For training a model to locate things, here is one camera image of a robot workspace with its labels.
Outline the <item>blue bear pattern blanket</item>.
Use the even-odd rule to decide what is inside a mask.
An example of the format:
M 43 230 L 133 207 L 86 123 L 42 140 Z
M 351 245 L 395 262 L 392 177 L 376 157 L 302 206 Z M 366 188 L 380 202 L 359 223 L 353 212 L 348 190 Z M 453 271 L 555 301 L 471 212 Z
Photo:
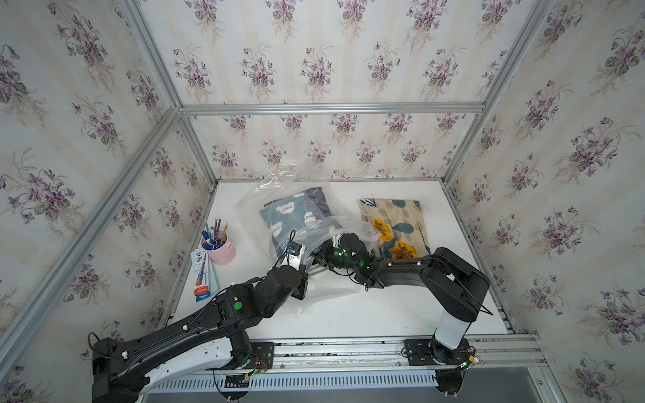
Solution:
M 310 187 L 299 193 L 269 201 L 259 214 L 271 233 L 276 253 L 284 250 L 292 231 L 301 231 L 311 224 L 331 217 L 331 209 L 322 187 Z

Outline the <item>clear plastic vacuum bag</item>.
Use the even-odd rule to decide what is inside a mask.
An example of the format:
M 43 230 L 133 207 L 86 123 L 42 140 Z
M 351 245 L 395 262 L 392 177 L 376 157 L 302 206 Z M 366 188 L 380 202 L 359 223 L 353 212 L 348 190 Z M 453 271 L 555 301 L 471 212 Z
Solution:
M 292 231 L 281 254 L 277 254 L 273 246 L 271 233 L 262 220 L 259 211 L 268 202 L 285 196 L 290 196 L 310 187 L 322 187 L 331 209 L 332 216 L 322 221 L 311 224 L 301 231 Z M 249 239 L 258 250 L 268 258 L 275 260 L 278 267 L 286 265 L 287 246 L 291 241 L 303 244 L 305 248 L 304 259 L 299 274 L 308 273 L 309 280 L 327 268 L 313 261 L 312 253 L 328 240 L 336 240 L 345 233 L 354 233 L 364 242 L 367 251 L 372 252 L 376 246 L 379 235 L 371 226 L 358 216 L 352 214 L 333 192 L 329 180 L 319 168 L 312 163 L 292 163 L 282 166 L 269 174 L 250 191 L 247 191 L 234 205 L 240 227 L 245 230 Z

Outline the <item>beige floral fleece blanket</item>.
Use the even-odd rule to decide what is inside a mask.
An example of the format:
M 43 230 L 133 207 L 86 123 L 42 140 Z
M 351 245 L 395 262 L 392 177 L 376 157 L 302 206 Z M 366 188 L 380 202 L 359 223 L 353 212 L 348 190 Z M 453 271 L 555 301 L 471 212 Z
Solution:
M 362 218 L 380 234 L 375 253 L 393 260 L 431 255 L 422 205 L 416 200 L 363 198 Z

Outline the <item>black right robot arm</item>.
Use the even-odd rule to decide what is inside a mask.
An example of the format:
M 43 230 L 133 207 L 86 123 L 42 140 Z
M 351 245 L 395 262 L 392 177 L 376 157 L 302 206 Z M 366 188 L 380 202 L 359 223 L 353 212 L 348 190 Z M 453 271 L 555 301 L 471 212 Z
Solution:
M 463 349 L 465 334 L 481 313 L 490 288 L 489 278 L 452 250 L 441 247 L 421 258 L 394 260 L 367 251 L 354 233 L 328 240 L 312 253 L 313 261 L 328 270 L 344 270 L 367 290 L 409 285 L 427 288 L 443 307 L 431 339 L 433 349 Z

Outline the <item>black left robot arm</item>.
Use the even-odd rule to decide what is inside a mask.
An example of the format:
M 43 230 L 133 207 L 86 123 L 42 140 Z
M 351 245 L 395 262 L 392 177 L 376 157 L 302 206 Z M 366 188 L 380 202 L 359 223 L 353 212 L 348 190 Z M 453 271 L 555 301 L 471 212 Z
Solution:
M 231 285 L 204 307 L 129 341 L 92 344 L 92 401 L 136 402 L 166 381 L 204 369 L 238 369 L 252 354 L 247 329 L 275 312 L 306 280 L 282 265 L 262 278 Z

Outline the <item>white toothpaste box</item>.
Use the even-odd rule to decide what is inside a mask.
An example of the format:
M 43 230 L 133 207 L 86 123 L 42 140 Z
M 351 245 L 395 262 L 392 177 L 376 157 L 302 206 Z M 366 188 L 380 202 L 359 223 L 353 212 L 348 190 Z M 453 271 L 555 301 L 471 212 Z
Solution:
M 191 252 L 191 263 L 193 274 L 191 283 L 196 302 L 213 297 L 220 291 L 220 287 L 208 251 L 194 250 Z

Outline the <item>pink pen cup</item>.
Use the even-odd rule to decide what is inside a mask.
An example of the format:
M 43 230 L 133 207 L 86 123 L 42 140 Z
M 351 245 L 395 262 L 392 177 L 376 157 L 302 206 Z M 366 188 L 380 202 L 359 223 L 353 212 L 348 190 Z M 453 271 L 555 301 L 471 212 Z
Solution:
M 236 257 L 236 249 L 230 242 L 215 247 L 209 243 L 209 239 L 201 238 L 201 247 L 206 251 L 207 256 L 215 265 L 228 265 Z

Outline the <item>blue pen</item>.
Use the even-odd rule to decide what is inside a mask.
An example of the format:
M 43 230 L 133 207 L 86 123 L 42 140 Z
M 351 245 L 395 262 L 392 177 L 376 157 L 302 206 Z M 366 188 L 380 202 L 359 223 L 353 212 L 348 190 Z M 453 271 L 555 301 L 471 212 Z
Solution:
M 215 250 L 218 246 L 218 241 L 213 240 L 208 231 L 202 231 L 202 247 L 205 250 Z

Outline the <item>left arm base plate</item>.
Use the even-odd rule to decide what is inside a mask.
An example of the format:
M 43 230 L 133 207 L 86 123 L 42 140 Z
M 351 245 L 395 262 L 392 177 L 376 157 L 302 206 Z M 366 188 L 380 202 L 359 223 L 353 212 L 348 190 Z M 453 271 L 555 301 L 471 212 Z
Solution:
M 243 369 L 247 372 L 251 370 L 265 371 L 272 368 L 274 354 L 274 342 L 252 342 L 249 352 L 236 354 L 226 365 L 211 364 L 207 367 L 207 370 Z

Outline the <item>aluminium mounting rail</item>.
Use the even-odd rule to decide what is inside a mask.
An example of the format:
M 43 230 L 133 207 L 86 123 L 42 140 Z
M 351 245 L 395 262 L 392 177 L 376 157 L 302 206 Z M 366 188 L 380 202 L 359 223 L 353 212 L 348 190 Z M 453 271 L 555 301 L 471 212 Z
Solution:
M 369 337 L 338 339 L 256 339 L 253 352 L 232 359 L 226 341 L 208 342 L 154 368 L 151 383 L 196 374 L 207 369 L 248 373 L 323 372 L 341 370 L 448 369 L 547 367 L 549 364 L 532 335 L 468 335 L 467 347 L 441 364 L 432 359 L 430 339 L 421 337 Z

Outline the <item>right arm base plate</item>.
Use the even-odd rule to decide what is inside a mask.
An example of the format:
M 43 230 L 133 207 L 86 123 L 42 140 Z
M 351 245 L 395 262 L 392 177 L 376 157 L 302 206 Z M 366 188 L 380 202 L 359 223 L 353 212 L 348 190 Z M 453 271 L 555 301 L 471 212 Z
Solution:
M 407 339 L 404 341 L 401 356 L 410 366 L 454 366 L 466 369 L 475 362 L 476 348 L 462 339 L 456 349 L 449 349 L 432 339 Z

